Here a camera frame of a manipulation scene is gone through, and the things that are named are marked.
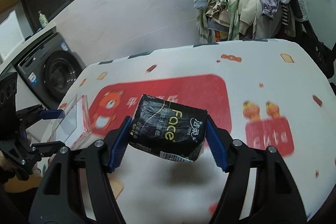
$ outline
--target gray washing machine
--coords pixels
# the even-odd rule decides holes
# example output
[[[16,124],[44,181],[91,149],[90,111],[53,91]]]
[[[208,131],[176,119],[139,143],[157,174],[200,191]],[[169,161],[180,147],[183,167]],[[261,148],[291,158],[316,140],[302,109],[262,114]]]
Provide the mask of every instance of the gray washing machine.
[[[17,72],[48,109],[57,109],[82,66],[59,33],[51,33],[16,62]]]

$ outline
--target bottle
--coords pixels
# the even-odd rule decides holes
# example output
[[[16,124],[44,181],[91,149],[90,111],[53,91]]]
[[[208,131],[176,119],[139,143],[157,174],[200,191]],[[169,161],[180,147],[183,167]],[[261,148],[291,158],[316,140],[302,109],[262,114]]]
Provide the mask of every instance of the bottle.
[[[45,15],[43,15],[43,13],[41,11],[39,11],[39,21],[40,21],[40,24],[41,24],[42,28],[47,26],[47,24],[49,23],[48,20],[47,20],[47,17]]]

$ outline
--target transparent box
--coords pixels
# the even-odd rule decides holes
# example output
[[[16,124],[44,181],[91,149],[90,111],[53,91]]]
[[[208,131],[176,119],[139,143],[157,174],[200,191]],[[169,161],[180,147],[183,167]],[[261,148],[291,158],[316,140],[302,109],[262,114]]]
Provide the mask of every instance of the transparent box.
[[[50,142],[61,141],[71,150],[79,149],[91,136],[87,96],[77,95],[64,109],[65,117],[52,125]]]

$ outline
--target screw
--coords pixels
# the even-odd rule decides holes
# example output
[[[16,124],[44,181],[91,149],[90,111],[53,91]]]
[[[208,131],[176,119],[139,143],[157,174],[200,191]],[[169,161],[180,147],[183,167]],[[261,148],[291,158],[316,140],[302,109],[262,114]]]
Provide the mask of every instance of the screw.
[[[66,152],[68,152],[68,148],[66,146],[63,146],[59,151],[61,152],[61,154],[65,154]]]
[[[95,142],[94,142],[94,146],[95,146],[95,147],[101,147],[101,146],[103,146],[103,144],[104,144],[104,141],[103,141],[103,140],[98,140],[98,141],[95,141]]]
[[[235,139],[232,141],[234,146],[241,146],[243,143],[241,142],[241,140]]]
[[[277,149],[274,146],[269,146],[268,151],[271,152],[271,153],[275,153],[275,152],[277,152]]]

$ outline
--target cartoon bear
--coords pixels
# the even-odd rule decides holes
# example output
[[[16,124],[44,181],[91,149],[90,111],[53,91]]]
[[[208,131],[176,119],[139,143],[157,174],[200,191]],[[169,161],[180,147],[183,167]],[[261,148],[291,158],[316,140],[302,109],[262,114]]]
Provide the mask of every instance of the cartoon bear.
[[[116,108],[120,104],[123,93],[123,90],[119,90],[104,94],[90,117],[93,133],[102,134],[116,119]]]

